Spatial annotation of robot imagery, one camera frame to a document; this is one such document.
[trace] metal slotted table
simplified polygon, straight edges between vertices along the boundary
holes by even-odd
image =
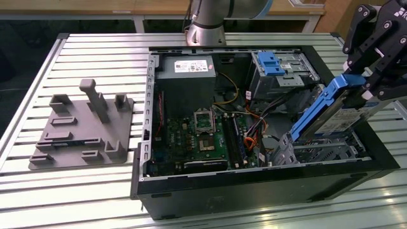
[[[228,45],[312,45],[333,75],[345,56],[329,34],[228,33]],[[153,221],[140,201],[129,200],[133,151],[121,165],[30,171],[52,94],[85,99],[77,85],[134,100],[129,148],[140,141],[148,47],[184,46],[184,35],[70,34],[56,40],[0,141],[0,229],[2,228],[372,228],[407,226],[407,112],[399,102],[369,119],[401,169],[370,180],[336,199],[238,212]]]

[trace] chip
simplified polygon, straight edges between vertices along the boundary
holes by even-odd
[[[214,150],[214,141],[213,136],[204,135],[197,138],[198,141],[198,150],[200,151],[209,151]]]

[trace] ram slot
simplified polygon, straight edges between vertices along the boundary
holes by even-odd
[[[244,158],[241,157],[241,147],[238,140],[241,137],[238,135],[238,129],[236,129],[236,122],[233,117],[226,114],[221,117],[224,140],[228,149],[230,167],[238,168],[244,164]]]
[[[234,124],[234,134],[236,134],[236,140],[237,140],[237,146],[238,146],[241,161],[242,161],[242,164],[246,164],[246,156],[245,156],[244,145],[242,145],[242,137],[240,135],[238,125],[237,125],[237,120],[236,120],[234,114],[232,114],[232,121],[233,121],[233,124]]]

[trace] green motherboard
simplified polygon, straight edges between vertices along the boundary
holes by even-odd
[[[196,134],[194,127],[206,127],[209,118],[204,115],[190,116],[180,119],[166,119],[164,137],[154,138],[152,146],[152,160],[149,164],[150,176],[169,176],[176,174],[176,169],[182,162],[200,160],[226,160],[228,170],[236,169],[230,165],[226,148],[225,133],[222,130],[221,116],[212,118],[213,132]],[[238,132],[246,131],[242,116],[236,115]],[[257,158],[253,153],[245,151],[244,166],[240,168],[257,167]]]

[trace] power supply label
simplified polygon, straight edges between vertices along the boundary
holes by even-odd
[[[174,61],[176,73],[196,73],[196,72],[206,72],[206,71],[208,71],[208,64],[205,60]]]
[[[358,110],[341,108],[314,132],[314,135],[328,136],[332,133],[345,131],[360,119],[360,115],[372,109],[379,103],[366,103]]]

